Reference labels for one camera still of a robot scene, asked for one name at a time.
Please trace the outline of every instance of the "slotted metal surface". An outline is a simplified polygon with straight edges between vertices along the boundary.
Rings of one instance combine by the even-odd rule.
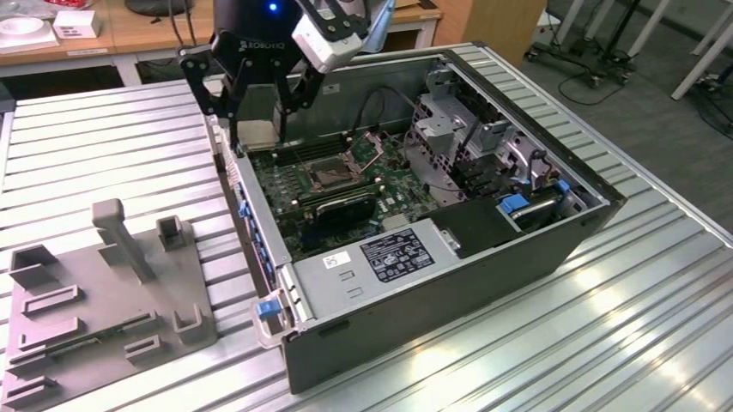
[[[175,213],[193,221],[221,337],[53,410],[733,406],[730,235],[491,51],[460,45],[455,52],[628,203],[554,274],[297,396],[280,353],[255,342],[245,311],[253,285],[184,84],[20,103],[0,141],[2,270],[21,243],[41,240],[60,252],[94,242],[84,208],[97,199],[126,199],[133,232]],[[10,283],[1,279],[6,319]]]

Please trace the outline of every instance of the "gray carpet floor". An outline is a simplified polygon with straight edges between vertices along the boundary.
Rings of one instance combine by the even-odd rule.
[[[588,0],[575,20],[584,24],[596,1]],[[571,0],[550,0],[548,10],[564,15]],[[604,44],[623,12],[615,4],[599,31]],[[628,50],[649,18],[634,14],[619,49]],[[566,39],[570,45],[572,38]],[[673,90],[697,62],[689,52],[697,41],[659,25],[639,56],[636,73],[624,88],[596,106],[582,106],[564,99],[558,84],[582,71],[547,55],[524,62],[520,70],[563,102],[591,127],[636,160],[650,172],[733,232],[733,140],[722,136],[698,117],[691,97],[670,98]],[[711,71],[719,71],[733,59],[721,55]],[[600,89],[587,88],[580,81],[563,87],[574,100],[595,101],[618,85],[604,82]]]

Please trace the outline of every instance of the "gray fixture post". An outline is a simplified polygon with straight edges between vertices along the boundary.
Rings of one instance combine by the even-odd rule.
[[[126,231],[124,221],[125,209],[118,199],[109,199],[92,205],[92,224],[100,229],[102,239],[109,236],[114,240],[140,282],[144,283],[154,279],[156,275],[145,261],[145,255]]]

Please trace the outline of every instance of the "white sticker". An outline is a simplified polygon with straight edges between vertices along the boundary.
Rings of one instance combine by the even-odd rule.
[[[68,56],[88,56],[89,54],[104,54],[109,53],[106,49],[86,49],[86,50],[73,50],[66,51]]]
[[[323,95],[335,94],[341,91],[341,85],[339,83],[328,84],[323,87]]]
[[[336,266],[340,266],[341,264],[347,264],[349,261],[351,261],[351,258],[348,257],[347,251],[341,251],[335,255],[325,256],[323,258],[323,264],[325,265],[325,269],[332,269]]]

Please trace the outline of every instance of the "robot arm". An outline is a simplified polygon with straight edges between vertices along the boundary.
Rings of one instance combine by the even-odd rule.
[[[364,41],[371,52],[381,47],[393,0],[311,1],[213,0],[209,45],[213,61],[224,71],[221,96],[211,95],[204,87],[208,46],[177,51],[200,109],[204,114],[229,119],[231,148],[239,154],[235,117],[247,88],[275,86],[275,126],[283,136],[287,116],[309,108],[325,73],[353,58]],[[376,27],[371,35],[369,26]],[[291,88],[287,76],[300,61],[305,68]]]

